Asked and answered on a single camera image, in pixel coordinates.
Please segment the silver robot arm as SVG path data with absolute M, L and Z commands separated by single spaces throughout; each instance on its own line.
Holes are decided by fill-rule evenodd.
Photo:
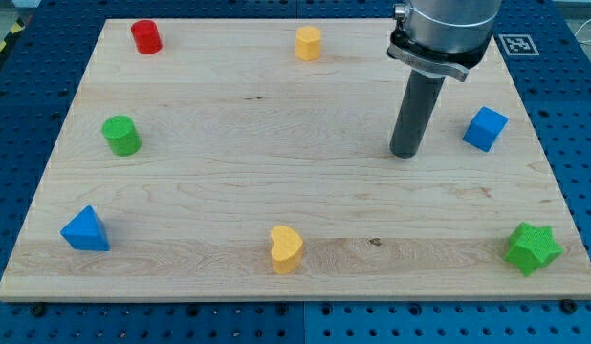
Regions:
M 465 81 L 485 54 L 501 0 L 403 0 L 387 55 L 430 78 Z

